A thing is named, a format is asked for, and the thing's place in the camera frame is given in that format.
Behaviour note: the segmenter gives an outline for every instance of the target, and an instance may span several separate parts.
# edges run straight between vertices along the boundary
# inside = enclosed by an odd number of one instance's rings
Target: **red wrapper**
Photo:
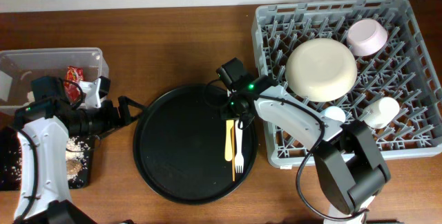
[[[80,81],[84,80],[83,69],[69,66],[68,72],[66,73],[66,80],[70,80],[76,83],[79,83]],[[64,90],[71,102],[75,102],[80,96],[80,91],[78,90],[78,88],[75,85],[72,85],[68,82],[64,82]]]

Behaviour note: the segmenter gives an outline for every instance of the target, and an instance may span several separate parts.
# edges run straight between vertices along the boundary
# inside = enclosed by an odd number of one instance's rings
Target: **fork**
[[[235,135],[236,135],[236,156],[235,156],[235,171],[236,173],[242,173],[244,169],[244,157],[242,157],[242,130],[239,128],[242,127],[242,122],[239,120],[235,120]]]

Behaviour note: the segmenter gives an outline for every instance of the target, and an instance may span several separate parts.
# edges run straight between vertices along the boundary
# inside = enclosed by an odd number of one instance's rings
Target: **table surface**
[[[436,72],[442,75],[442,0],[412,0]],[[251,25],[256,6],[155,8],[0,14],[0,50],[99,47],[109,65],[109,98],[148,104],[183,84],[205,83],[233,57],[255,71]],[[295,190],[296,170],[267,162],[262,125],[256,163],[232,194],[200,206],[172,203],[138,174],[132,141],[136,124],[109,136],[95,152],[91,184],[71,190],[78,208],[98,223],[310,223],[318,220]],[[442,156],[391,160],[392,180],[370,205],[370,220],[440,223]],[[321,211],[314,167],[302,175],[304,194]],[[0,192],[0,222],[11,223],[19,192]]]

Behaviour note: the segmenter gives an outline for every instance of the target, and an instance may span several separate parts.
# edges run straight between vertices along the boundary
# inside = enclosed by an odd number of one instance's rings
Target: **plastic dish rack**
[[[355,57],[358,77],[351,91],[325,103],[293,94],[284,76],[291,52],[313,38],[331,38],[346,44],[349,27],[361,19],[377,20],[388,31],[388,40],[377,53]],[[363,109],[381,97],[398,100],[401,110],[392,123],[372,130],[385,159],[427,157],[442,152],[442,89],[408,0],[260,6],[253,21],[252,39],[259,74],[278,80],[294,97],[317,111],[339,106],[349,123],[363,120]],[[270,122],[264,126],[270,164],[281,169],[298,166],[307,154],[306,148],[280,127]],[[353,154],[343,156],[348,160]],[[307,164],[313,165],[313,158]]]

